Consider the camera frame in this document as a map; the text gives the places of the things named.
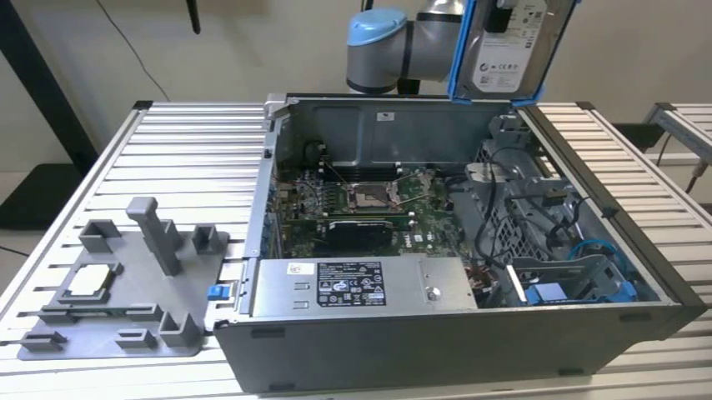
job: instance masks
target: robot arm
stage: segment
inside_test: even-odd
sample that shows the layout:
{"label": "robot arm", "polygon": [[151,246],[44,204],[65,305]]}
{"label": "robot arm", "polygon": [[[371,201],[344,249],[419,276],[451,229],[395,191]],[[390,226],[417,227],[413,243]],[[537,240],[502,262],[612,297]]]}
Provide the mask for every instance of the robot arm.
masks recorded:
{"label": "robot arm", "polygon": [[430,0],[415,21],[376,8],[350,23],[347,84],[442,81],[453,99],[535,100],[576,0]]}

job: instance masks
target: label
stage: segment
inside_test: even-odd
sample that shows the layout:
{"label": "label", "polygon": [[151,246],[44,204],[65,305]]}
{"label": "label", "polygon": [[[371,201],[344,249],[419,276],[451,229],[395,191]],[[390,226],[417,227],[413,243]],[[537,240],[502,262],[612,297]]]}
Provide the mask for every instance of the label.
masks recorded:
{"label": "label", "polygon": [[545,0],[519,0],[505,33],[482,33],[473,82],[486,93],[513,93],[522,83],[546,15]]}
{"label": "label", "polygon": [[386,284],[379,262],[320,262],[316,268],[319,306],[386,305]]}
{"label": "label", "polygon": [[394,112],[378,112],[375,114],[375,120],[382,121],[395,121],[395,113]]}
{"label": "label", "polygon": [[287,275],[314,275],[314,263],[290,262],[287,264]]}

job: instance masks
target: floor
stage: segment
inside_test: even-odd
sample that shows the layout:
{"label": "floor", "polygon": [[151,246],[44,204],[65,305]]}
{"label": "floor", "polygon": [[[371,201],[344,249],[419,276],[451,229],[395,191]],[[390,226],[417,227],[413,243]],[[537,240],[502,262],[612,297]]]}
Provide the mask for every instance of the floor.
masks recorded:
{"label": "floor", "polygon": [[[26,176],[25,172],[0,172],[0,203]],[[8,231],[0,229],[0,246],[31,253],[43,238],[44,232]],[[0,293],[24,263],[24,256],[0,250]]]}

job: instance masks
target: aluminum extrusion table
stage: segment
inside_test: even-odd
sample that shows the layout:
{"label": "aluminum extrusion table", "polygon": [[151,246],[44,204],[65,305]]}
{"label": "aluminum extrusion table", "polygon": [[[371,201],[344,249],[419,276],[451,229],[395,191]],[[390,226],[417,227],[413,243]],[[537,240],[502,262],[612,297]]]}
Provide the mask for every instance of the aluminum extrusion table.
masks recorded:
{"label": "aluminum extrusion table", "polygon": [[[712,218],[596,110],[582,110],[573,103],[542,104],[541,110],[712,305]],[[156,197],[159,216],[172,218],[180,230],[189,230],[196,223],[215,223],[219,230],[230,232],[220,280],[239,278],[262,139],[262,104],[156,102],[148,109],[131,112],[0,297],[2,398],[256,398],[242,392],[212,337],[205,339],[203,351],[189,358],[41,362],[16,360],[18,345],[12,341],[35,325],[32,312],[47,303],[52,288],[64,278],[67,268],[57,266],[76,259],[81,249],[76,234],[85,221],[113,218],[121,229],[137,230],[123,212],[133,195]],[[219,303],[210,312],[220,312]],[[298,398],[712,398],[712,312],[669,340],[634,345],[593,377]]]}

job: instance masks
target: power supply label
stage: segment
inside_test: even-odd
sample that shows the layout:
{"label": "power supply label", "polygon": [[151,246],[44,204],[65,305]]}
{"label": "power supply label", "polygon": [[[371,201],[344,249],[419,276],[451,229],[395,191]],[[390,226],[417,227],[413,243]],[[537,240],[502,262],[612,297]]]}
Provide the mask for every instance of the power supply label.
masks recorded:
{"label": "power supply label", "polygon": [[322,307],[386,305],[386,282],[379,262],[316,264],[316,303]]}

